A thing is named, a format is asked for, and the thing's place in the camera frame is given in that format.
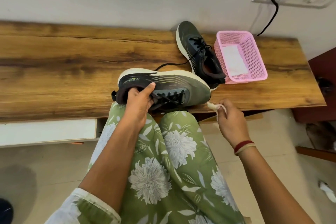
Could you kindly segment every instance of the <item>tiled floor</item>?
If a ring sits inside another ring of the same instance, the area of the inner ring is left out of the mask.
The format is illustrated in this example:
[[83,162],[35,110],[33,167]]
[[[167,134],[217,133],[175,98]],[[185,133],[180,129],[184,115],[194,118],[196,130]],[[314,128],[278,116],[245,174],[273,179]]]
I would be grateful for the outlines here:
[[[296,154],[294,145],[309,141],[290,111],[270,111],[248,125],[262,155],[316,224],[335,223],[336,204],[317,181],[324,180],[336,191],[336,165]],[[263,223],[242,164],[218,125],[204,124],[202,130],[241,212],[254,224]],[[79,184],[94,148],[95,142],[86,142],[0,149],[0,197],[14,205],[13,224],[43,223]]]

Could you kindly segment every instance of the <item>bracelet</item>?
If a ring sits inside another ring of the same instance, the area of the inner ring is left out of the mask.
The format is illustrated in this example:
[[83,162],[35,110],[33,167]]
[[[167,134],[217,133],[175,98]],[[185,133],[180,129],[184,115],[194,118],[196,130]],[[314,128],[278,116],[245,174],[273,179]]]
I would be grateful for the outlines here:
[[243,150],[245,150],[248,147],[255,147],[255,143],[251,140],[246,140],[246,141],[242,141],[239,144],[236,145],[236,147],[234,148],[234,154],[238,155],[239,153],[241,153]]

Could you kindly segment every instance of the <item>pink basket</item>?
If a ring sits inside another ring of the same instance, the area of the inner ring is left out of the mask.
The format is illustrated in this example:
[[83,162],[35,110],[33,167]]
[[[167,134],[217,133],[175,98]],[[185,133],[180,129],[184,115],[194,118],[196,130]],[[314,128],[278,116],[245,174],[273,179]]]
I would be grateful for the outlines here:
[[[228,45],[236,45],[245,66],[248,69],[247,74],[230,75],[226,69],[225,60],[221,48]],[[245,83],[253,81],[262,81],[267,78],[267,71],[258,50],[253,35],[248,31],[219,31],[214,44],[216,56],[225,73],[225,83]]]

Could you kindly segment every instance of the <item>shoe logo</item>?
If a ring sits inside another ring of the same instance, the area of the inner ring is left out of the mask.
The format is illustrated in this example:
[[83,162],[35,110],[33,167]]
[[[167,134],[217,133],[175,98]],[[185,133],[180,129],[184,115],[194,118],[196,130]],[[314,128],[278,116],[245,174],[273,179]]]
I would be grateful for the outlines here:
[[127,83],[127,82],[135,82],[135,81],[138,81],[140,78],[138,77],[138,78],[135,78],[135,77],[133,77],[133,78],[129,78],[127,81],[125,81],[124,83]]

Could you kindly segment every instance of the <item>red thread bracelet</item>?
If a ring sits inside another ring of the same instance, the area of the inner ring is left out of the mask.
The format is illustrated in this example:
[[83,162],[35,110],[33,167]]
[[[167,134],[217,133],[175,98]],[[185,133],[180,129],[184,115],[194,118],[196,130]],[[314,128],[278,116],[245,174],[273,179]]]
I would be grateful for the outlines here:
[[253,143],[253,141],[251,140],[246,140],[246,141],[242,141],[240,142],[239,144],[236,145],[236,147],[234,148],[234,153],[236,154],[237,151],[239,151],[240,148],[242,148],[243,146],[247,145],[247,144],[250,144],[250,143]]

